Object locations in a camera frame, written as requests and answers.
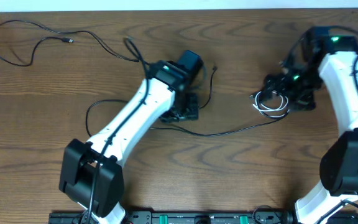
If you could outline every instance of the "coiled white cable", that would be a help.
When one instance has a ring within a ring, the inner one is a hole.
[[[254,108],[256,108],[260,114],[262,115],[267,115],[268,117],[271,118],[281,118],[282,116],[285,116],[286,113],[288,113],[290,110],[287,109],[288,106],[288,97],[286,96],[282,96],[281,94],[278,94],[276,91],[272,91],[272,93],[276,94],[277,96],[279,96],[281,98],[281,104],[278,108],[269,108],[268,106],[265,106],[263,103],[258,103],[258,99],[259,99],[259,95],[260,95],[261,91],[259,91],[256,96],[255,96],[255,104],[252,104],[252,106],[254,106]],[[278,115],[278,116],[272,116],[272,115],[268,115],[265,114],[264,112],[274,112],[274,111],[285,111],[283,114]]]

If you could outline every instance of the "white wall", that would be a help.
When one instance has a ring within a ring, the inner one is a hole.
[[[0,0],[0,12],[358,7],[358,0]]]

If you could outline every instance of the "green light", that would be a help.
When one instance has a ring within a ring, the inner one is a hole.
[[[331,40],[332,40],[333,42],[337,42],[337,41],[339,41],[339,37],[332,37]]]

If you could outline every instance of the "cable connector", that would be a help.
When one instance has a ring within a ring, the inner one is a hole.
[[[62,41],[63,41],[63,42],[66,42],[66,43],[72,43],[72,42],[74,42],[73,39],[67,38],[67,37],[63,37],[63,38],[62,38]]]

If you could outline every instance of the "wooden surface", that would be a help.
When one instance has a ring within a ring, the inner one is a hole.
[[[248,96],[301,33],[313,25],[358,29],[358,9],[238,10],[175,12],[57,12],[0,14],[0,22],[28,19],[61,30],[96,32],[128,55],[121,40],[132,36],[149,62],[176,60],[183,50],[215,63],[210,104],[199,121],[181,123],[201,133],[266,122]],[[28,62],[35,43],[51,33],[12,24],[0,29],[1,55]],[[128,100],[140,85],[139,64],[107,54],[87,35],[74,44],[50,40],[34,65],[0,60],[0,223],[46,223],[54,210],[79,210],[58,190],[64,147],[87,140],[86,109],[105,98]],[[198,92],[208,97],[208,87]],[[258,205],[290,208],[318,182],[320,158],[337,139],[326,90],[318,108],[230,136],[200,138],[149,131],[124,168],[125,206],[155,210],[251,210]],[[89,118],[101,129],[122,107],[105,104]]]

